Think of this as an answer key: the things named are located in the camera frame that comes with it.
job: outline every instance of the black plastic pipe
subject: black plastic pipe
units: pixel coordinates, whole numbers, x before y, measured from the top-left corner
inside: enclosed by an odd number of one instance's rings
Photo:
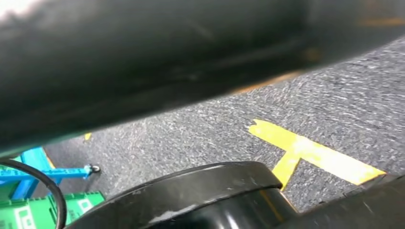
[[[0,4],[0,156],[299,74],[405,32],[402,0]]]
[[[297,213],[259,162],[186,169],[126,190],[66,229],[403,229],[405,176]]]

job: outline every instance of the caster wheel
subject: caster wheel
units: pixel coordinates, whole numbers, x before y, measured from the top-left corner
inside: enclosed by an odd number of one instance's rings
[[[99,173],[99,172],[101,172],[100,166],[91,165],[90,168],[91,168],[91,172],[92,172],[92,173]]]

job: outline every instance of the green crate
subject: green crate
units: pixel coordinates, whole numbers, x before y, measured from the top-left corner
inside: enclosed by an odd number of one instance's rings
[[[19,184],[18,181],[9,182],[7,184],[1,184],[0,185],[0,201],[7,201],[7,200],[11,199],[18,184]]]
[[[66,224],[70,224],[77,218],[85,214],[92,207],[104,202],[105,198],[101,192],[74,193],[65,195],[67,205]],[[56,213],[56,203],[50,198],[54,213]]]
[[[67,224],[104,201],[100,192],[68,194],[65,198]],[[53,229],[55,222],[56,204],[53,197],[0,202],[0,229]]]
[[[53,229],[55,218],[49,198],[0,202],[0,229]]]

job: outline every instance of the blue stand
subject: blue stand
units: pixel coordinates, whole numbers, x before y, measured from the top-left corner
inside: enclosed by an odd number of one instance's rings
[[[64,178],[87,178],[92,173],[90,165],[84,168],[52,168],[42,147],[33,148],[23,152],[21,161],[30,165],[52,178],[59,185]],[[15,170],[0,170],[0,181],[7,184],[10,181],[19,181],[11,199],[30,198],[39,181],[32,176]]]

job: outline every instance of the yellow tape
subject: yellow tape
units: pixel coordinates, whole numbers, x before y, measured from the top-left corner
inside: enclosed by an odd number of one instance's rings
[[[270,85],[270,84],[278,83],[278,82],[283,81],[283,80],[291,79],[293,77],[296,77],[296,76],[300,75],[300,73],[301,72],[297,71],[297,72],[292,72],[292,73],[287,73],[287,74],[284,74],[284,75],[276,76],[276,77],[271,78],[270,80],[266,80],[266,81],[261,82],[261,83],[257,83],[257,84],[254,84],[254,85],[251,85],[251,86],[248,86],[248,87],[239,88],[239,89],[235,90],[234,93],[249,92],[249,91],[257,89],[257,88],[261,88],[261,87],[264,87],[264,86],[267,86],[267,85]]]
[[[369,19],[360,22],[361,26],[402,26],[405,25],[405,20],[402,18],[389,19]]]
[[[52,161],[49,159],[48,156],[46,156],[46,159],[48,160],[49,166],[50,166],[51,168],[55,168],[55,165],[52,163]]]
[[[271,211],[274,213],[274,215],[276,216],[276,218],[278,219],[279,222],[283,222],[284,218],[281,216],[281,214],[277,211],[276,207],[274,206],[274,204],[270,201],[268,195],[266,194],[266,192],[264,190],[260,190],[260,195],[263,197],[263,199],[265,199],[267,205],[270,207]]]
[[[254,121],[256,125],[249,127],[251,134],[286,151],[273,169],[273,173],[280,179],[284,187],[294,173],[300,159],[304,159],[355,185],[385,174],[384,171],[275,124],[256,119]]]

